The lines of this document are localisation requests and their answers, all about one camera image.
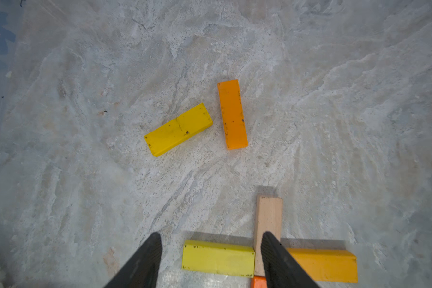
natural wood block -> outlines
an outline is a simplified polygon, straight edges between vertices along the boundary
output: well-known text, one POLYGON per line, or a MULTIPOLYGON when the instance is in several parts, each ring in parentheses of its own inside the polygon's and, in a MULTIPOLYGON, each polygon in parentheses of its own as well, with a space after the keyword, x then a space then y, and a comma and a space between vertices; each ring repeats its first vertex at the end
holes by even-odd
POLYGON ((254 275, 265 276, 261 242, 263 234, 270 231, 279 241, 282 235, 283 199, 258 195, 256 207, 256 222, 254 229, 254 275))

toy block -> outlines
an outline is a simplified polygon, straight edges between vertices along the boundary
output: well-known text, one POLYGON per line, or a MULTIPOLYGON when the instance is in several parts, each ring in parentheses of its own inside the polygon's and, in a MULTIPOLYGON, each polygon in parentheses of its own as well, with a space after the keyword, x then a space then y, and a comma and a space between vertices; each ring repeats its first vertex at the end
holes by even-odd
POLYGON ((357 283, 357 257, 346 250, 287 248, 314 281, 357 283))
POLYGON ((144 136, 150 152, 155 157, 213 125, 213 120, 203 103, 144 136))
POLYGON ((248 146, 245 118, 238 80, 230 80, 217 84, 221 103, 222 123, 226 135, 228 150, 248 146))
POLYGON ((280 241, 282 235, 282 210, 283 200, 281 198, 258 195, 253 246, 256 252, 254 262, 254 275, 256 276, 264 277, 266 275, 261 255, 261 242, 264 232, 270 231, 280 241))
POLYGON ((251 278, 254 271, 254 250, 247 246, 186 240, 182 268, 251 278))
POLYGON ((261 276, 254 276, 253 279, 251 279, 250 288, 267 288, 266 278, 261 276))

floor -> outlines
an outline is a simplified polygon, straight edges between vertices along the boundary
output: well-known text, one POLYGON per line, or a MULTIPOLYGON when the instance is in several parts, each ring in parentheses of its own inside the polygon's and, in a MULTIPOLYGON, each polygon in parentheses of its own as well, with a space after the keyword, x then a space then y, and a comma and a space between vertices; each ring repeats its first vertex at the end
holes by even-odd
POLYGON ((19 287, 103 287, 153 231, 158 287, 185 239, 250 245, 256 194, 286 245, 345 246, 359 284, 432 287, 432 0, 23 2, 0 129, 0 263, 19 287), (238 79, 249 147, 225 148, 238 79), (213 126, 144 135, 203 102, 213 126))

